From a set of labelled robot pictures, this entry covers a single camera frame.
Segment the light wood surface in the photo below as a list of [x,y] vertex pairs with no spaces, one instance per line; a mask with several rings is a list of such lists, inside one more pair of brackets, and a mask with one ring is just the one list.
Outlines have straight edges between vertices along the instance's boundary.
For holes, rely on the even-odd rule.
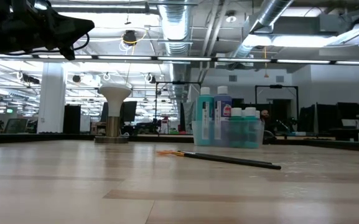
[[[282,170],[157,156],[197,151]],[[359,223],[359,152],[91,141],[0,144],[0,223]]]

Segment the person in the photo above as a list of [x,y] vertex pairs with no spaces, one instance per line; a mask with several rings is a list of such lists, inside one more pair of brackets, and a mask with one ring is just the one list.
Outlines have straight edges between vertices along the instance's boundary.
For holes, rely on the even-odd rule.
[[274,124],[272,124],[272,122],[271,122],[271,117],[269,115],[268,110],[262,110],[261,111],[261,120],[265,124],[265,130],[272,132],[272,134],[275,134],[274,133]]

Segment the ceiling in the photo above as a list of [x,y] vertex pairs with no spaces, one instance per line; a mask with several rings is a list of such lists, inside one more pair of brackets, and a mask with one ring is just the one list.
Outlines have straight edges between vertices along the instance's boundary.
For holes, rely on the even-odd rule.
[[[98,1],[98,0],[53,0],[53,6],[77,5],[82,7],[93,7],[107,4],[132,5],[143,2],[139,1]],[[193,1],[189,0],[192,8],[192,20],[190,29],[189,55],[200,56],[202,53],[204,38],[207,33],[207,24],[213,7],[212,0]],[[227,22],[223,20],[218,40],[212,48],[212,55],[227,54],[234,51],[244,39],[243,26],[248,15],[259,11],[262,1],[238,1],[231,0],[228,11],[233,11],[236,21]],[[317,17],[320,14],[342,14],[359,10],[359,1],[306,1],[296,0],[292,3],[282,16],[286,17]],[[95,23],[95,28],[89,33],[90,43],[82,50],[78,50],[78,55],[165,55],[166,48],[161,40],[164,40],[161,28],[161,18],[155,14],[113,14],[113,13],[79,13],[79,12],[60,12],[65,16],[90,19]],[[122,35],[125,30],[135,30],[136,37],[141,39],[133,48],[125,48],[121,45]],[[76,46],[83,45],[86,37],[82,37]],[[331,47],[331,48],[308,48],[308,47],[255,47],[251,54],[254,58],[289,58],[289,59],[315,59],[315,60],[359,60],[359,47]],[[81,104],[85,114],[98,116],[101,111],[104,98],[98,94],[96,88],[104,83],[120,83],[134,89],[134,95],[128,100],[138,100],[137,114],[139,119],[151,118],[154,114],[154,88],[155,84],[145,81],[149,74],[155,76],[157,81],[171,81],[170,63],[95,63],[95,62],[62,62],[67,78],[66,103]],[[231,72],[225,69],[211,69],[206,75],[208,85],[242,85],[254,80],[258,84],[258,79],[253,78],[259,74],[261,69],[265,69],[264,64],[251,65],[249,70],[237,71],[236,74],[249,74],[249,78],[239,79],[237,83],[230,83],[227,78]],[[301,68],[299,65],[269,65],[271,72],[277,70],[287,74]],[[19,112],[26,115],[37,113],[39,105],[40,85],[24,83],[20,78],[22,73],[39,79],[42,82],[43,62],[28,60],[0,60],[0,107],[18,106]],[[82,77],[80,83],[73,81],[73,76]],[[191,80],[197,80],[199,70],[193,68]],[[160,103],[159,114],[169,114],[177,116],[176,102],[170,102],[170,95],[174,92],[172,85],[167,85],[162,89],[161,98],[165,103]]]

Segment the clear plastic container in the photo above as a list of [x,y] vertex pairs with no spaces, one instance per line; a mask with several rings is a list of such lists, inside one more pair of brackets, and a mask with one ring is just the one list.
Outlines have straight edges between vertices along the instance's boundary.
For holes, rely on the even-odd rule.
[[[203,124],[201,121],[193,121],[193,139],[196,146],[206,146],[202,144],[201,139],[206,138],[202,136]],[[262,145],[263,134],[264,134],[264,124],[261,120],[257,121],[222,121],[221,123],[221,136],[220,140],[215,140],[214,138],[214,121],[211,121],[207,131],[210,133],[210,145],[209,146],[219,146],[219,147],[241,147],[241,148],[258,148]]]

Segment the teal bottle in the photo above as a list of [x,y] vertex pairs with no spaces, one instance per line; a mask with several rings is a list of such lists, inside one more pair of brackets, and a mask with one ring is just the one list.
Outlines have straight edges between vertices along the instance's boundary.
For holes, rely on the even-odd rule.
[[243,120],[245,121],[244,132],[245,132],[245,142],[244,147],[250,149],[256,149],[259,147],[258,136],[259,136],[259,126],[260,121],[255,116],[256,108],[246,108],[243,112]]
[[210,95],[209,87],[201,87],[196,104],[196,138],[198,145],[209,146],[213,140],[212,111],[214,97]]
[[243,147],[244,119],[241,117],[241,108],[232,108],[229,118],[229,145],[230,147]]

